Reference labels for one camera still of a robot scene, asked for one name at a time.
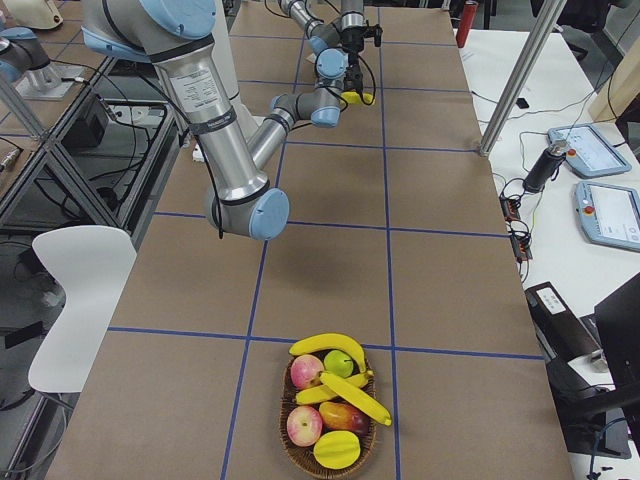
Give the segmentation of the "small yellow banana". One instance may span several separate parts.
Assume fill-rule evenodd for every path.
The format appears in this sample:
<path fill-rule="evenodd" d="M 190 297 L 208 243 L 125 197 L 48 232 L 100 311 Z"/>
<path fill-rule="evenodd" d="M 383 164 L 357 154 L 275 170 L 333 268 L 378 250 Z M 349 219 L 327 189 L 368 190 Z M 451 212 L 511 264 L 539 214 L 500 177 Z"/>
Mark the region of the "small yellow banana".
<path fill-rule="evenodd" d="M 348 105 L 372 106 L 375 104 L 375 96 L 366 92 L 344 91 L 341 93 L 341 99 Z"/>

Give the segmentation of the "large curved yellow banana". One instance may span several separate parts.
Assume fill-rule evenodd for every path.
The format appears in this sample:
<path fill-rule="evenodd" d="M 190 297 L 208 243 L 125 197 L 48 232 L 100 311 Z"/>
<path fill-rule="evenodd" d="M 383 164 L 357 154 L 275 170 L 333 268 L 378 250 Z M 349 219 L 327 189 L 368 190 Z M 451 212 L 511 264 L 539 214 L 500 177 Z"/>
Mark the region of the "large curved yellow banana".
<path fill-rule="evenodd" d="M 342 333 L 321 333 L 303 338 L 289 348 L 289 354 L 300 356 L 334 349 L 341 350 L 349 355 L 355 361 L 361 373 L 366 371 L 366 356 L 362 345 L 351 336 Z"/>

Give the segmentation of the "red fire extinguisher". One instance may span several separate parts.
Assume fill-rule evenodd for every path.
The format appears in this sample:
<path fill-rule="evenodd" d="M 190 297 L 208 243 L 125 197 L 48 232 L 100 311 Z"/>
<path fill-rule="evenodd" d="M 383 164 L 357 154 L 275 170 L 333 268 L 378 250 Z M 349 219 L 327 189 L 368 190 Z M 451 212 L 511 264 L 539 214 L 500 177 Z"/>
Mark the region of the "red fire extinguisher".
<path fill-rule="evenodd" d="M 462 49 L 466 44 L 469 31 L 477 12 L 477 7 L 477 1 L 467 0 L 464 2 L 455 37 L 457 47 L 460 49 Z"/>

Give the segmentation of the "black cylinder device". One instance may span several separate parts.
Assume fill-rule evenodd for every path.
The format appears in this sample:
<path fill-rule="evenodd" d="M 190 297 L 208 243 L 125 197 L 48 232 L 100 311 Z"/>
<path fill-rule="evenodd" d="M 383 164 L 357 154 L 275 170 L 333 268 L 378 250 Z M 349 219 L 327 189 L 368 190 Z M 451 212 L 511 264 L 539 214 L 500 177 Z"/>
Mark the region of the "black cylinder device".
<path fill-rule="evenodd" d="M 566 140 L 555 140 L 544 149 L 524 179 L 524 190 L 529 193 L 540 193 L 546 182 L 565 161 L 567 151 Z"/>

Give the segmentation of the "upper teach pendant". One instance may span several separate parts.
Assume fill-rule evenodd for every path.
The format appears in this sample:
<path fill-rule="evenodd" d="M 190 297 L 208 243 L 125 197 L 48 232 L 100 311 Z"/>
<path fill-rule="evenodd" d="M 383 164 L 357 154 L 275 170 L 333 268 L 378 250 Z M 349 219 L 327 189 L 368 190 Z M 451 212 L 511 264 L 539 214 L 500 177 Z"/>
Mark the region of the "upper teach pendant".
<path fill-rule="evenodd" d="M 566 155 L 566 162 L 581 178 L 599 178 L 623 174 L 631 164 L 591 124 L 577 124 L 551 128 L 549 142 L 564 140 L 574 154 Z"/>

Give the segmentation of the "teach pendant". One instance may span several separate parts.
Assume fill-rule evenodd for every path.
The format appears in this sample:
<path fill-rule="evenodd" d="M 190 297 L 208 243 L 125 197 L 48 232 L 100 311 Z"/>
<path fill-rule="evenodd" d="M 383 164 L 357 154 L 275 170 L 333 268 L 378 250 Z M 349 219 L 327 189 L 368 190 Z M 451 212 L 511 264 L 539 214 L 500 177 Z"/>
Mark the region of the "teach pendant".
<path fill-rule="evenodd" d="M 632 188 L 581 181 L 575 185 L 578 223 L 594 244 L 639 251 L 639 194 Z"/>
<path fill-rule="evenodd" d="M 623 174 L 631 164 L 591 124 L 577 124 L 551 128 L 549 142 L 564 140 L 574 154 L 566 155 L 566 162 L 581 178 L 599 178 Z"/>

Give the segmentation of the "lower teach pendant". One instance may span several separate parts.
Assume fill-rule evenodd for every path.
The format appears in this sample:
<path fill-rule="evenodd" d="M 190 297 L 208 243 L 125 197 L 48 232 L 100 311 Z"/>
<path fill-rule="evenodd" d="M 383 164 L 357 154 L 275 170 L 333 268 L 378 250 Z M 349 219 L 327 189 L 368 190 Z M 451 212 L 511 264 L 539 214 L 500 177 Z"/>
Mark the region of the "lower teach pendant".
<path fill-rule="evenodd" d="M 639 251 L 639 194 L 632 188 L 581 181 L 575 185 L 578 223 L 594 244 Z"/>

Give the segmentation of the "green apple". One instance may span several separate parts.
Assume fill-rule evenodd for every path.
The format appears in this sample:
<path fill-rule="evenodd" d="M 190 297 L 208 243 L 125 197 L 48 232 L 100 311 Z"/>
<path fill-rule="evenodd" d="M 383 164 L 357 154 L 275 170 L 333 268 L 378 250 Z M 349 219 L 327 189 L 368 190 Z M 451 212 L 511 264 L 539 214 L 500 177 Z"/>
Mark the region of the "green apple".
<path fill-rule="evenodd" d="M 354 370 L 353 359 L 341 350 L 329 351 L 324 357 L 323 364 L 326 371 L 342 378 L 350 377 Z"/>

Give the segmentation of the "upper pink apple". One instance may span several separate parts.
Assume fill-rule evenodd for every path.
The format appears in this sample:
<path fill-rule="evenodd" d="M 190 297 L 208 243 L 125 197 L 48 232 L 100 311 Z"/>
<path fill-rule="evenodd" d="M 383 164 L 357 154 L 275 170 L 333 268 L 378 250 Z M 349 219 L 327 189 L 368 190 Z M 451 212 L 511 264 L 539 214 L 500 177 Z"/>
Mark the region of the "upper pink apple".
<path fill-rule="evenodd" d="M 293 360 L 290 377 L 297 389 L 308 389 L 320 383 L 319 373 L 323 370 L 324 364 L 319 358 L 311 354 L 303 354 Z"/>

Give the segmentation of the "pink apple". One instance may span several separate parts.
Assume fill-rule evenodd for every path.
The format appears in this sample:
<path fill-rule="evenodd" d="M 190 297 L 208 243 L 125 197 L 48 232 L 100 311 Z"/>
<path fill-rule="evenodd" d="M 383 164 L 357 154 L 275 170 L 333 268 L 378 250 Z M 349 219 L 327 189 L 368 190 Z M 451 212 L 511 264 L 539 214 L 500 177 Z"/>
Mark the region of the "pink apple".
<path fill-rule="evenodd" d="M 286 421 L 287 435 L 299 447 L 314 445 L 323 430 L 323 420 L 318 410 L 311 406 L 298 406 Z"/>
<path fill-rule="evenodd" d="M 323 370 L 324 364 L 319 358 L 311 354 L 303 354 L 293 360 L 290 377 L 297 389 L 308 389 L 320 383 L 319 373 Z"/>

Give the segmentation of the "yellow banana under others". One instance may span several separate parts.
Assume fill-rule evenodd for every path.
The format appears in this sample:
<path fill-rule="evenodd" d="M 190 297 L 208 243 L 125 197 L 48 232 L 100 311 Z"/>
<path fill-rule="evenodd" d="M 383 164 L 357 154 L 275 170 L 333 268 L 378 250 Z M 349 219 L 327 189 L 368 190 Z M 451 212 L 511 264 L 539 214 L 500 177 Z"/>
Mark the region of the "yellow banana under others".
<path fill-rule="evenodd" d="M 364 373 L 359 373 L 345 378 L 345 381 L 355 387 L 364 388 L 373 376 L 374 372 L 372 370 L 367 370 Z M 299 391 L 295 395 L 295 401 L 298 405 L 314 405 L 325 401 L 331 401 L 337 397 L 338 394 L 331 388 L 324 384 L 320 384 L 318 386 Z"/>

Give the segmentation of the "black monitor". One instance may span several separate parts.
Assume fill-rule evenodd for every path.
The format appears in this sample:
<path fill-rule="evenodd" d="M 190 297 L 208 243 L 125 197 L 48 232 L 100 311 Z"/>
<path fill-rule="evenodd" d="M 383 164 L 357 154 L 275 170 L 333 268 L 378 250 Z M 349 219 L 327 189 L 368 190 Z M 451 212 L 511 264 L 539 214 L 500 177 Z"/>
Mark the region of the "black monitor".
<path fill-rule="evenodd" d="M 578 415 L 621 408 L 639 443 L 639 275 L 597 304 L 594 314 L 615 389 L 579 401 Z"/>

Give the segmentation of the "lower pink apple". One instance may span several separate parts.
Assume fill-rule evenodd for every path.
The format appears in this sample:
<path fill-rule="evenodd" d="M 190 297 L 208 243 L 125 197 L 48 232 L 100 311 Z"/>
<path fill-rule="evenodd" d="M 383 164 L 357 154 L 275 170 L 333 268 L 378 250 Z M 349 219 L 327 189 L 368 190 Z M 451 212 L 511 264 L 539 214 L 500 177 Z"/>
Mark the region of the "lower pink apple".
<path fill-rule="evenodd" d="M 287 435 L 299 447 L 314 445 L 323 430 L 323 420 L 318 410 L 311 406 L 298 406 L 286 421 Z"/>

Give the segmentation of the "black box with label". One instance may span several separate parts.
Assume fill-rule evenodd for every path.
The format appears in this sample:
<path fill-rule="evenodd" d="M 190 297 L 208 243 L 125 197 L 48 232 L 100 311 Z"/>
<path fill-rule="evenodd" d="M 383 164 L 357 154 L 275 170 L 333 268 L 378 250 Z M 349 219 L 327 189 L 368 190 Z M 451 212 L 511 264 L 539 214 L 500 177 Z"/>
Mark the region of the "black box with label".
<path fill-rule="evenodd" d="M 525 290 L 550 383 L 579 395 L 614 388 L 595 321 L 579 318 L 555 287 L 545 282 Z"/>

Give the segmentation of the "yellow starfruit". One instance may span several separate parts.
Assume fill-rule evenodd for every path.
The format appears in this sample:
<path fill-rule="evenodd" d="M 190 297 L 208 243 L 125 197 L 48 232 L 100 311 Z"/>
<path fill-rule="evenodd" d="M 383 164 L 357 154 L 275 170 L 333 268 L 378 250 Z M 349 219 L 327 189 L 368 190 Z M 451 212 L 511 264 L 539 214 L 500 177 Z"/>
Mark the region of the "yellow starfruit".
<path fill-rule="evenodd" d="M 330 431 L 315 443 L 315 460 L 325 468 L 339 470 L 353 465 L 361 454 L 360 440 L 350 431 Z"/>

